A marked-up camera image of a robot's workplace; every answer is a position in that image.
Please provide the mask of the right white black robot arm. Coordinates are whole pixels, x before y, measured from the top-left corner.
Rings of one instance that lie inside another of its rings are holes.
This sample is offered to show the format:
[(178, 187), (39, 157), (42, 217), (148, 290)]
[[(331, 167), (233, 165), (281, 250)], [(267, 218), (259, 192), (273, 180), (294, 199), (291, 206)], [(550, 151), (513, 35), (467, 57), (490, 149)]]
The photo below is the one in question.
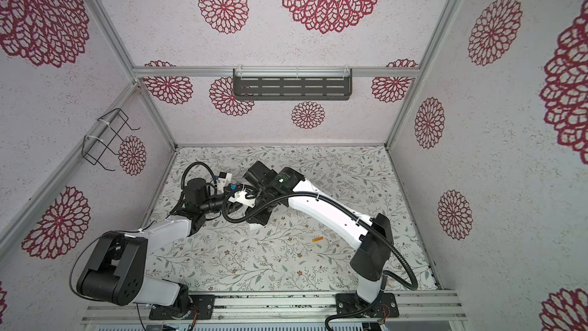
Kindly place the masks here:
[(288, 167), (277, 173), (257, 161), (244, 178), (260, 193), (255, 206), (269, 205), (263, 213), (286, 205), (314, 218), (347, 242), (355, 250), (350, 266), (358, 276), (356, 297), (365, 303), (375, 301), (391, 253), (384, 241), (393, 241), (390, 220), (385, 215), (372, 218), (348, 207), (341, 211), (339, 202)]

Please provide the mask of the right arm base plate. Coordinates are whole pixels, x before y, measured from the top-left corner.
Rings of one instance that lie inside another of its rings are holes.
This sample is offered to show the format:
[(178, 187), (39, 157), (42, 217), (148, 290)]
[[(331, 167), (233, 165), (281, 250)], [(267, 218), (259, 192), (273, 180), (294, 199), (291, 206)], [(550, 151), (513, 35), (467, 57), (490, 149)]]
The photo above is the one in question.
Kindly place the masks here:
[(378, 319), (398, 318), (400, 315), (396, 297), (383, 293), (379, 300), (370, 305), (357, 294), (336, 294), (335, 308), (338, 316), (344, 318), (368, 317)]

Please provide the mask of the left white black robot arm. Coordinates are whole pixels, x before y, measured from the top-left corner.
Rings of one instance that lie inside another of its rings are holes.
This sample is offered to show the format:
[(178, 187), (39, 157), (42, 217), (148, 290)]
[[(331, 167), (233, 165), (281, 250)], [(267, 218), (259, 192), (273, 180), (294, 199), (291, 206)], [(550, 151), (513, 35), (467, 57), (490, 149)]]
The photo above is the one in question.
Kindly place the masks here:
[(192, 179), (182, 189), (180, 208), (174, 215), (147, 228), (101, 235), (74, 292), (79, 297), (118, 306), (136, 303), (188, 308), (187, 288), (145, 275), (146, 262), (155, 251), (196, 234), (208, 214), (220, 211), (230, 181), (222, 176), (214, 183)]

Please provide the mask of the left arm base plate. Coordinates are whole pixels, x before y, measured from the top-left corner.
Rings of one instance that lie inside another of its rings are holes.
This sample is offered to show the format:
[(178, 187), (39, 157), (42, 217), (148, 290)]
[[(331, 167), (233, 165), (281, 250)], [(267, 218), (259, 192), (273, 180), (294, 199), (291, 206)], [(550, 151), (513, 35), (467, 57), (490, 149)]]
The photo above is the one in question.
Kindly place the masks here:
[(214, 310), (214, 295), (184, 294), (171, 306), (154, 305), (149, 320), (210, 320)]

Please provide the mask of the white remote control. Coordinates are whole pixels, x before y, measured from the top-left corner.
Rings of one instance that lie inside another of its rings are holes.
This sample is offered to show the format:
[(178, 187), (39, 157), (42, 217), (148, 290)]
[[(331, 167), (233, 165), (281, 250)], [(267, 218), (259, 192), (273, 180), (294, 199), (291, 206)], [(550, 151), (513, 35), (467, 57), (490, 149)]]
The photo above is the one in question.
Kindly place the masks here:
[(261, 225), (261, 224), (249, 223), (249, 229), (251, 231), (259, 231), (261, 228), (263, 228), (263, 225)]

